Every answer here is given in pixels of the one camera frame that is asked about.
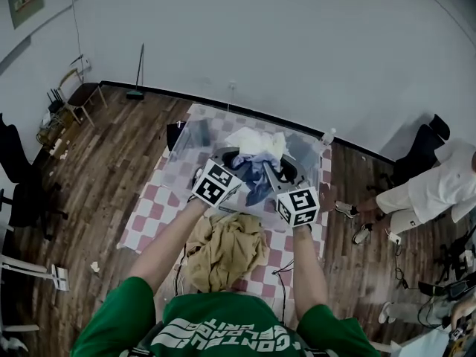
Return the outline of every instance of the green sleeve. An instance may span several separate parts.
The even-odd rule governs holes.
[[[141,278],[130,277],[107,296],[81,332],[71,356],[119,356],[137,346],[154,325],[152,290]]]
[[[379,357],[355,318],[338,320],[328,306],[307,311],[297,333],[312,348],[332,350],[339,357]]]

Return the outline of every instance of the person in green shirt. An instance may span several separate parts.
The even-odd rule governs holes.
[[[293,230],[296,332],[260,298],[233,292],[175,297],[156,324],[154,294],[207,209],[193,199],[149,244],[80,334],[71,356],[380,356],[356,319],[338,320],[327,306],[327,283],[306,225]]]

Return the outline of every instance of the broom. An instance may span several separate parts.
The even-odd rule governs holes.
[[[144,100],[144,93],[138,90],[139,84],[139,74],[141,73],[141,64],[142,64],[142,56],[144,55],[144,44],[141,47],[141,58],[139,59],[139,69],[137,70],[137,80],[135,81],[135,90],[131,90],[127,93],[127,99],[133,100]]]

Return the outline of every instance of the white t-shirt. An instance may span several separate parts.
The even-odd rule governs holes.
[[[456,222],[476,205],[475,152],[476,147],[465,141],[449,141],[434,152],[440,166],[408,180],[408,195],[421,223],[453,205]]]

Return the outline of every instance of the plastic bottle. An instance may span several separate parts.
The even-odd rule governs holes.
[[[325,132],[324,135],[322,135],[322,138],[319,140],[319,142],[323,147],[328,147],[334,141],[334,134],[335,128],[331,128],[330,132]]]

